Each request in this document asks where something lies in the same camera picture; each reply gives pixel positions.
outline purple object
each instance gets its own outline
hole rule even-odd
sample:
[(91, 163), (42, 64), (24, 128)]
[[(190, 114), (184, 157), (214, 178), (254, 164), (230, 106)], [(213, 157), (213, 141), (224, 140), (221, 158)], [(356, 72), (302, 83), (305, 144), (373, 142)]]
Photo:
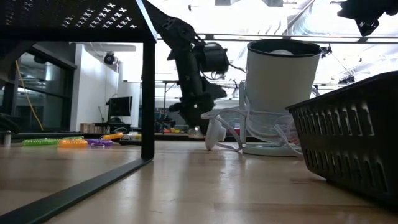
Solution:
[(102, 140), (102, 139), (86, 139), (90, 146), (112, 146), (112, 140)]

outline black perforated metal shelf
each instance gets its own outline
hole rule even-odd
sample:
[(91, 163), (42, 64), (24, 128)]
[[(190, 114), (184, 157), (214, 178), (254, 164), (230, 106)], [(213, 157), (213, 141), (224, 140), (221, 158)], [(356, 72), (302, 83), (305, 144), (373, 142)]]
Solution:
[(141, 0), (2, 0), (0, 9), (4, 39), (143, 42), (156, 38)]

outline wooden table surface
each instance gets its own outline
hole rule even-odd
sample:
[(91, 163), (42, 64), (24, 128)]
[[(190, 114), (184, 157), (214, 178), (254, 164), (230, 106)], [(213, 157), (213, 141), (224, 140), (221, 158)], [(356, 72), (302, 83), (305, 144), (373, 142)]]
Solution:
[[(139, 157), (139, 147), (0, 149), (0, 214)], [(156, 142), (154, 162), (49, 223), (398, 223), (295, 158)]]

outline yellow cable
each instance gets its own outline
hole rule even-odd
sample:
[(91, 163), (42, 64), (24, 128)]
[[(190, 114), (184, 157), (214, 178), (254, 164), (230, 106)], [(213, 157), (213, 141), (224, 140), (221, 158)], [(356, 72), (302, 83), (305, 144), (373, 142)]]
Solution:
[(29, 95), (28, 95), (27, 92), (26, 92), (25, 83), (24, 83), (24, 80), (22, 79), (21, 72), (19, 71), (18, 61), (15, 61), (15, 64), (17, 65), (17, 72), (18, 72), (18, 75), (19, 75), (19, 80), (20, 80), (21, 83), (22, 83), (22, 87), (24, 87), (25, 96), (26, 96), (27, 102), (29, 103), (30, 109), (32, 110), (33, 116), (35, 116), (36, 121), (39, 123), (40, 129), (41, 129), (42, 131), (44, 131), (43, 126), (42, 126), (42, 123), (40, 122), (39, 118), (37, 117), (36, 112), (35, 112), (35, 109), (33, 109), (32, 103), (30, 102)]

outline yellow object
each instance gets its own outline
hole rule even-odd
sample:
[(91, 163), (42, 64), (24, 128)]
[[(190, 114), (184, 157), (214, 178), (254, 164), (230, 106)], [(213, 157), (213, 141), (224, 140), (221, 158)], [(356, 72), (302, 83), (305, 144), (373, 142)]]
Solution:
[(87, 147), (87, 145), (87, 141), (82, 139), (62, 139), (60, 140), (58, 147), (83, 148)]
[(180, 130), (175, 129), (175, 128), (171, 128), (171, 130), (172, 130), (172, 133), (179, 133), (180, 132)]
[(24, 80), (22, 79), (21, 71), (19, 70), (18, 61), (15, 61), (15, 65), (17, 66), (17, 72), (18, 72), (18, 75), (19, 75), (19, 80), (21, 81), (22, 87), (24, 88), (25, 96), (26, 96), (27, 102), (28, 102), (28, 104), (30, 106), (30, 109), (32, 110), (33, 116), (36, 118), (36, 121), (38, 122), (38, 124), (40, 126), (40, 129), (42, 131), (44, 131), (43, 125), (40, 122), (40, 119), (37, 117), (35, 109), (33, 109), (32, 103), (30, 102), (29, 95), (26, 92), (25, 83), (24, 83)]
[(140, 141), (142, 140), (141, 134), (134, 134), (132, 137), (133, 141)]
[(121, 138), (122, 136), (123, 136), (123, 133), (107, 134), (107, 135), (104, 135), (102, 137), (102, 139), (104, 139), (104, 140), (112, 140), (112, 139)]

